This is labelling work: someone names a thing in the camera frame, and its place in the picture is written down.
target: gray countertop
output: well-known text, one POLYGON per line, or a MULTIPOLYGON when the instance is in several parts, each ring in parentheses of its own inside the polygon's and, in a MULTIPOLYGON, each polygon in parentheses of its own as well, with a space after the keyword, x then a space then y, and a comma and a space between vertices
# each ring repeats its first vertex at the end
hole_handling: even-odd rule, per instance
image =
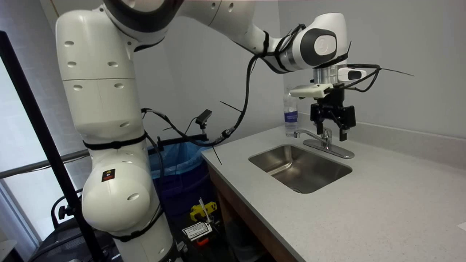
POLYGON ((301 142, 278 126, 217 147, 222 164, 212 150, 203 157, 298 260, 466 260, 466 170, 355 141, 340 144, 355 153, 351 160, 301 142), (297 193, 247 160, 282 144, 352 173, 297 193))

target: wire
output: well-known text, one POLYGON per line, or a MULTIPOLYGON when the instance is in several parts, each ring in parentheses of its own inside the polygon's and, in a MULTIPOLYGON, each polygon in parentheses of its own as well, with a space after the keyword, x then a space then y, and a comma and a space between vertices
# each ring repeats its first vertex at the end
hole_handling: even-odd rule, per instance
POLYGON ((158 170, 160 170, 160 177, 164 176, 164 161, 160 148, 154 142, 154 140, 147 134, 147 140, 150 141, 151 147, 155 150, 155 154, 158 157, 158 170))
MULTIPOLYGON (((275 52, 276 52, 276 54, 282 54, 286 48, 289 48, 289 45, 291 45, 292 41, 295 39, 297 33, 298 33, 301 29, 304 29, 304 27, 305 27, 304 25, 295 26, 291 33, 288 33, 286 36, 284 36, 284 38, 285 38, 284 45, 282 45, 281 48, 279 48, 279 45, 278 45, 278 46, 275 48, 275 52)), ((246 112, 247 112, 247 105, 249 105, 250 74, 252 74, 252 71, 253 71, 253 68, 254 68, 256 60, 257 60, 257 58, 263 58, 263 57, 266 57, 266 55, 273 55, 273 52, 268 52, 266 49, 263 49, 263 52, 254 54, 254 55, 249 60, 249 62, 247 62, 247 70, 246 70, 244 102, 243 102, 243 108, 241 108, 241 110, 240 110, 240 115, 237 116, 234 125, 233 125, 231 128, 228 128, 228 129, 224 129, 224 131, 221 132, 221 137, 215 138, 214 141, 199 142, 199 141, 195 141, 195 140, 189 138, 185 132, 179 131, 179 129, 173 125, 173 122, 170 121, 170 118, 169 118, 167 115, 164 115, 164 113, 161 113, 161 112, 157 112, 157 110, 152 110, 151 108, 142 108, 142 109, 141 109, 142 118, 147 115, 147 112, 150 112, 150 113, 161 118, 164 122, 167 122, 167 124, 174 129, 174 132, 176 132, 177 135, 180 135, 182 138, 185 138, 186 141, 190 141, 190 142, 193 142, 193 144, 196 144, 196 145, 201 145, 201 147, 215 147, 215 145, 218 145, 219 142, 222 142, 224 140, 227 140, 227 138, 237 129, 237 126, 243 122, 244 115, 246 115, 246 112)))
POLYGON ((136 239, 136 237, 145 234, 145 231, 148 231, 158 221, 161 214, 163 214, 163 207, 160 205, 160 201, 158 201, 157 209, 154 212, 154 218, 142 230, 132 231, 131 234, 126 234, 126 236, 115 236, 110 233, 107 233, 107 234, 113 239, 118 239, 119 241, 129 241, 132 239, 136 239))
POLYGON ((193 118, 189 121, 189 125, 186 126, 185 134, 189 131, 192 122, 193 122, 196 118, 198 118, 198 116, 193 116, 193 118))
POLYGON ((243 102, 243 108, 240 110, 240 115, 237 116, 234 125, 228 129, 224 129, 221 132, 221 137, 218 137, 217 140, 214 141, 208 141, 208 142, 199 142, 199 141, 195 141, 192 138, 189 138, 185 132, 179 131, 173 122, 170 121, 169 116, 166 116, 164 113, 161 112, 157 112, 157 110, 152 110, 151 108, 142 108, 142 116, 145 116, 147 112, 150 113, 154 113, 157 115, 158 118, 161 118, 164 122, 167 122, 177 135, 180 135, 182 138, 196 144, 196 145, 201 145, 201 147, 214 147, 214 145, 218 145, 219 142, 222 142, 224 140, 227 140, 235 129, 237 126, 243 122, 244 119, 244 115, 247 112, 247 105, 249 105, 249 90, 250 90, 250 73, 253 70, 253 65, 256 62, 257 58, 260 58, 262 55, 260 54, 254 54, 250 60, 249 60, 249 64, 247 64, 247 71, 246 71, 246 90, 244 90, 244 102, 243 102))
POLYGON ((345 67, 349 67, 349 68, 372 68, 374 70, 369 74, 367 74, 365 77, 362 77, 362 78, 359 78, 356 81, 352 81, 352 83, 349 83, 349 84, 342 87, 342 89, 355 90, 355 92, 359 92, 359 93, 365 93, 374 86, 375 80, 378 78, 378 73, 381 70, 413 77, 413 74, 410 74, 410 73, 400 71, 400 70, 393 70, 393 68, 383 68, 378 64, 345 64, 345 67), (368 86, 365 89, 355 87, 355 84, 359 84, 359 83, 365 81, 369 77, 372 77, 372 78, 371 78, 371 81, 368 83, 368 86))
POLYGON ((235 110, 235 112, 241 112, 238 108, 235 108, 235 106, 233 106, 233 105, 230 105, 230 103, 227 103, 227 102, 224 102, 224 100, 219 100, 219 103, 222 103, 222 105, 225 105, 225 106, 231 108, 231 109, 233 109, 233 110, 235 110))

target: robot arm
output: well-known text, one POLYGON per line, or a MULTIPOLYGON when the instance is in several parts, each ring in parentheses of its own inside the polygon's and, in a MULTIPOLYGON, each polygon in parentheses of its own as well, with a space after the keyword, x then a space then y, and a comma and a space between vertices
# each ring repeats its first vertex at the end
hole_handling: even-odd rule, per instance
POLYGON ((221 32, 276 73, 313 67, 326 89, 340 81, 336 65, 348 49, 342 14, 272 38, 252 23, 247 0, 103 0, 96 10, 62 14, 55 26, 59 73, 72 124, 91 156, 83 215, 115 237, 125 260, 167 260, 173 250, 150 179, 132 52, 161 42, 176 16, 221 32))
POLYGON ((345 60, 346 25, 340 13, 314 19, 294 35, 272 38, 253 25, 254 1, 244 0, 104 0, 106 13, 141 46, 163 41, 174 16, 192 17, 225 35, 262 60, 275 73, 288 73, 345 60))

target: blue container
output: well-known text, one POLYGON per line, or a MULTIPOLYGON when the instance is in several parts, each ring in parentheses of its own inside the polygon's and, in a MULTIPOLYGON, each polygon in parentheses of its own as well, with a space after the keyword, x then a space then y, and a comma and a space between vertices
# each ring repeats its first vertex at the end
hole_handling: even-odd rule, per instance
POLYGON ((148 151, 150 175, 169 224, 174 230, 187 225, 190 207, 196 205, 199 198, 203 202, 214 199, 206 163, 201 153, 202 147, 192 142, 163 147, 164 176, 160 177, 158 156, 154 150, 148 151))

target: sink basin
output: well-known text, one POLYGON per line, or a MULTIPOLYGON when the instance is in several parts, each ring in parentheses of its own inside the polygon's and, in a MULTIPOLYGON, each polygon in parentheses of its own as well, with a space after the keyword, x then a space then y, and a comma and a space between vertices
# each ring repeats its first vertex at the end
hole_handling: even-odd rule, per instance
POLYGON ((351 167, 292 145, 249 158, 263 172, 300 193, 310 193, 351 173, 351 167))

